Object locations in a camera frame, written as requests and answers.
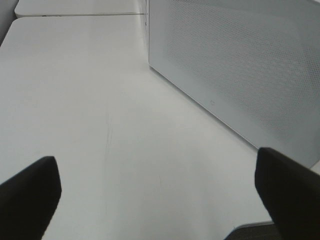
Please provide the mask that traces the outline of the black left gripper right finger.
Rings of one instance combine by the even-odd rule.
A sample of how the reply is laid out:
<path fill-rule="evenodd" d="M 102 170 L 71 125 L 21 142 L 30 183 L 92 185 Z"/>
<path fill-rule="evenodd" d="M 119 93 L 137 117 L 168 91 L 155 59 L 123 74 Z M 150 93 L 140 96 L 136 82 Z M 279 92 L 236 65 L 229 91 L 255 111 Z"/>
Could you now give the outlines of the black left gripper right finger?
<path fill-rule="evenodd" d="M 261 147 L 254 185 L 284 240 L 320 238 L 319 174 L 270 147 Z"/>

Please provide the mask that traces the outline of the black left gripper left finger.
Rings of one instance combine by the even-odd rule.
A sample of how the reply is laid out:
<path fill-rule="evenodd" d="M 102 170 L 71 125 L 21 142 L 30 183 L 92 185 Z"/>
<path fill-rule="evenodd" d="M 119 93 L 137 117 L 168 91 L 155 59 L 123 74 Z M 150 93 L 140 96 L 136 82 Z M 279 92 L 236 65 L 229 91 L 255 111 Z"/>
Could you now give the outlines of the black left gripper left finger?
<path fill-rule="evenodd" d="M 40 240 L 62 195 L 54 156 L 45 156 L 0 185 L 0 238 Z"/>

